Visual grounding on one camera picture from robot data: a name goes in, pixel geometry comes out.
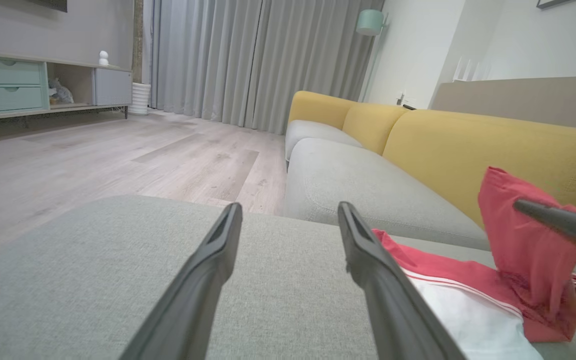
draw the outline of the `wooden floor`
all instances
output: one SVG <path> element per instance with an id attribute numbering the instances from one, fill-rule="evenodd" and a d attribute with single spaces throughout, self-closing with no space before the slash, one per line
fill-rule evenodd
<path id="1" fill-rule="evenodd" d="M 0 139 L 0 245 L 96 199 L 139 194 L 279 214 L 284 137 L 155 111 Z"/>

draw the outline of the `gray curtain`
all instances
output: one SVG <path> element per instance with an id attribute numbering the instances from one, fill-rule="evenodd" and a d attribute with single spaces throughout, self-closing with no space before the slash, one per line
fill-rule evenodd
<path id="1" fill-rule="evenodd" d="M 293 95 L 359 98 L 384 0 L 155 0 L 151 105 L 284 134 Z"/>

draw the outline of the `floor lamp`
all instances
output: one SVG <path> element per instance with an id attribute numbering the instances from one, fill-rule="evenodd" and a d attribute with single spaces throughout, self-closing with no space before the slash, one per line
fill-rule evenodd
<path id="1" fill-rule="evenodd" d="M 382 29 L 386 27 L 386 20 L 388 19 L 388 13 L 384 14 L 379 10 L 375 9 L 365 9 L 359 13 L 359 18 L 357 19 L 356 31 L 361 35 L 366 35 L 369 37 L 375 37 L 382 33 Z M 372 58 L 372 64 L 370 66 L 370 73 L 368 73 L 368 82 L 366 82 L 366 88 L 361 96 L 361 102 L 366 100 L 366 93 L 370 89 L 370 84 L 373 80 L 373 71 L 375 70 L 375 63 L 377 63 L 377 56 L 379 55 L 379 50 L 382 48 L 382 36 L 379 36 L 377 41 L 377 49 L 375 50 L 374 57 Z"/>

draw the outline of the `picture frame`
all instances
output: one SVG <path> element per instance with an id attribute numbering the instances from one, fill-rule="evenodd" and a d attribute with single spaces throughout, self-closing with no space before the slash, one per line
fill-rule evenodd
<path id="1" fill-rule="evenodd" d="M 539 9 L 548 9 L 566 2 L 571 2 L 572 0 L 537 0 L 537 7 Z"/>

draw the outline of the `gray wall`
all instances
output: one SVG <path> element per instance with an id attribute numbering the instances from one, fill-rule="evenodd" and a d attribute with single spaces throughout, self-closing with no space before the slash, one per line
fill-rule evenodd
<path id="1" fill-rule="evenodd" d="M 0 52 L 131 67 L 133 0 L 68 0 L 68 13 L 27 0 L 0 0 Z"/>

